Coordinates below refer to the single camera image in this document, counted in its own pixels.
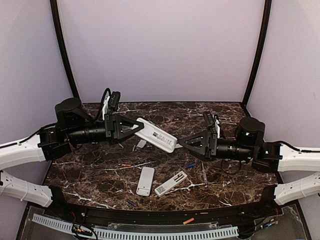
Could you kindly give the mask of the clear handled screwdriver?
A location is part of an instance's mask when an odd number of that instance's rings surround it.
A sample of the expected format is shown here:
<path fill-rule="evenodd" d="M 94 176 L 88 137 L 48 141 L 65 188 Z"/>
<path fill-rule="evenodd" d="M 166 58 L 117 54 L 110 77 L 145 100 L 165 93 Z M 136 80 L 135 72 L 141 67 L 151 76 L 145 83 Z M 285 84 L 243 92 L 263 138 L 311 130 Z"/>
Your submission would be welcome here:
<path fill-rule="evenodd" d="M 201 162 L 201 167 L 202 167 L 203 181 L 204 181 L 205 184 L 207 184 L 208 183 L 208 179 L 207 179 L 206 170 L 205 170 L 203 161 Z"/>

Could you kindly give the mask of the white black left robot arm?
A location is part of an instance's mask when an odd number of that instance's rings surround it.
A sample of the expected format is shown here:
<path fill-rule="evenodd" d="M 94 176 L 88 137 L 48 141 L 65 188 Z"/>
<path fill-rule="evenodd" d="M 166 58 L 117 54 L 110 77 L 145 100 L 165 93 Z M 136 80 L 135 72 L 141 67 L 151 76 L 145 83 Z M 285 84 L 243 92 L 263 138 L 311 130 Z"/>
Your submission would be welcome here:
<path fill-rule="evenodd" d="M 48 162 L 71 153 L 77 145 L 124 142 L 144 128 L 144 124 L 114 114 L 118 98 L 111 99 L 111 111 L 103 120 L 94 119 L 79 98 L 68 98 L 55 106 L 57 122 L 41 127 L 31 136 L 0 146 L 0 193 L 48 208 L 60 218 L 71 213 L 59 187 L 38 185 L 7 173 L 7 168 L 33 162 Z"/>

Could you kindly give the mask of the white battery cover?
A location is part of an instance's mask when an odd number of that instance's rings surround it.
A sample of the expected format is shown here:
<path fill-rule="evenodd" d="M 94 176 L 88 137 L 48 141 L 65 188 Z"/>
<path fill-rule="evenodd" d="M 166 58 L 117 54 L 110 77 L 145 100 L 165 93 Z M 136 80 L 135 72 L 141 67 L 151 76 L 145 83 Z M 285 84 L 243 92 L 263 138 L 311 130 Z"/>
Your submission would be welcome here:
<path fill-rule="evenodd" d="M 146 144 L 147 144 L 147 141 L 141 139 L 141 140 L 138 142 L 138 144 L 137 144 L 136 147 L 137 147 L 137 148 L 140 148 L 140 149 L 143 149 Z"/>

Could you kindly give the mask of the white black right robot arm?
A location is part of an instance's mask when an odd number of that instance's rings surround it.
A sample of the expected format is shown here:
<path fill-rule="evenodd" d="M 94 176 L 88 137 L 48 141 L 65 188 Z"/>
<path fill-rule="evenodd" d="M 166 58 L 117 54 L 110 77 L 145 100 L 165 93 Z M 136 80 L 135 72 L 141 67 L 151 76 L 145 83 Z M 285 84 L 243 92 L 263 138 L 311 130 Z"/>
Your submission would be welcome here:
<path fill-rule="evenodd" d="M 316 147 L 298 148 L 284 141 L 264 141 L 265 124 L 256 118 L 242 118 L 235 139 L 226 139 L 216 116 L 204 115 L 206 130 L 181 138 L 178 143 L 203 161 L 216 159 L 250 163 L 262 173 L 289 171 L 312 172 L 311 175 L 289 182 L 265 187 L 255 213 L 266 217 L 278 206 L 320 193 L 320 150 Z"/>

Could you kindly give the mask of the white remote control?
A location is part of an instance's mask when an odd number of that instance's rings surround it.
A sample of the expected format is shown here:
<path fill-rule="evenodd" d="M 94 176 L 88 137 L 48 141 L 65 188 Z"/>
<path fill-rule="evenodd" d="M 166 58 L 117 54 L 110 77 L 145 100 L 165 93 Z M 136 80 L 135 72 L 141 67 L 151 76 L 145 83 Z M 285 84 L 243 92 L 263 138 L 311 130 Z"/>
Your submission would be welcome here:
<path fill-rule="evenodd" d="M 172 153 L 175 150 L 178 142 L 175 136 L 141 117 L 137 118 L 136 121 L 143 123 L 143 128 L 135 133 L 139 138 L 167 153 Z"/>
<path fill-rule="evenodd" d="M 151 193 L 155 169 L 152 167 L 143 167 L 140 173 L 136 194 L 148 197 Z"/>
<path fill-rule="evenodd" d="M 161 197 L 165 193 L 169 192 L 171 189 L 182 183 L 188 175 L 184 171 L 180 171 L 170 179 L 168 179 L 166 182 L 158 186 L 154 191 L 155 193 Z"/>

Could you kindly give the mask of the orange battery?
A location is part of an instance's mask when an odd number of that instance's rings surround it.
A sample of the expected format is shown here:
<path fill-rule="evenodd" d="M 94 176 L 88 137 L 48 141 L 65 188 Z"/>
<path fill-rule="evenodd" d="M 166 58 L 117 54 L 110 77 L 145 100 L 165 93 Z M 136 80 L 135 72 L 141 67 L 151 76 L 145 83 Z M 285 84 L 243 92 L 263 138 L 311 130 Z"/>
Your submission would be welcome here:
<path fill-rule="evenodd" d="M 124 168 L 129 168 L 131 166 L 132 166 L 131 164 L 121 164 L 121 167 L 124 167 Z"/>
<path fill-rule="evenodd" d="M 183 224 L 184 224 L 184 225 L 187 225 L 187 224 L 193 222 L 194 220 L 195 220 L 194 218 L 190 218 L 190 219 L 184 221 Z"/>

